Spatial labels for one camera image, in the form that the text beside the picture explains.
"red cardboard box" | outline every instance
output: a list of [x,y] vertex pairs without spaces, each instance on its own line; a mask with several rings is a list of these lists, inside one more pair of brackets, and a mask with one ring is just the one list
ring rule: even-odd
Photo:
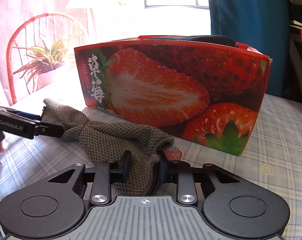
[[271,59],[241,43],[148,37],[75,48],[86,105],[241,155],[262,104]]

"tablecloth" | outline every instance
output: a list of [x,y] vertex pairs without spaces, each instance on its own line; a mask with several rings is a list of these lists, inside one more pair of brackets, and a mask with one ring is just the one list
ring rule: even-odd
[[[41,114],[46,97],[83,111],[89,119],[105,123],[126,122],[85,106],[77,73],[69,77],[69,85],[51,84],[13,107],[33,114]],[[0,171],[0,201],[15,190],[38,181],[74,163],[92,167],[79,142],[64,142],[46,136],[34,140],[6,134],[10,145],[2,158]],[[196,143],[175,138],[175,147],[182,151],[182,159],[191,166],[214,163],[283,197],[291,210],[283,237],[302,236],[302,104],[265,95],[256,125],[243,154],[226,154]],[[199,198],[203,198],[196,185]],[[159,195],[175,195],[174,184],[163,184]]]

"brown cloth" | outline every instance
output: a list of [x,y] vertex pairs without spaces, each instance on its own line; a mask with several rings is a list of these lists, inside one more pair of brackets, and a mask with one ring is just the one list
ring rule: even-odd
[[115,183],[125,195],[141,196],[154,185],[157,150],[170,148],[174,138],[158,128],[134,123],[90,121],[82,112],[44,99],[42,121],[63,126],[65,141],[79,140],[94,165],[119,160],[125,150],[132,153],[132,167],[126,183]]

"screw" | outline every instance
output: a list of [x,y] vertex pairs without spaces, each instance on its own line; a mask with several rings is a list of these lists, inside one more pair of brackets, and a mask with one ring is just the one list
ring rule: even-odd
[[95,203],[103,203],[107,200],[108,200],[108,197],[104,196],[104,195],[94,195],[92,197],[92,201],[95,202]]
[[182,195],[180,200],[184,203],[191,203],[195,201],[195,197],[192,195]]

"strawberry image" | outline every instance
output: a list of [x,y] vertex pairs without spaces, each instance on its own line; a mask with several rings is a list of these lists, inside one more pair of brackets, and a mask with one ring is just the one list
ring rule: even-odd
[[240,155],[258,114],[233,103],[209,106],[205,113],[188,122],[183,139]]
[[210,103],[207,90],[195,78],[134,49],[122,49],[110,59],[116,59],[106,70],[110,100],[128,121],[175,125],[199,116]]
[[241,53],[170,45],[134,45],[134,49],[166,67],[196,78],[208,90],[210,102],[233,102],[258,111],[270,64]]

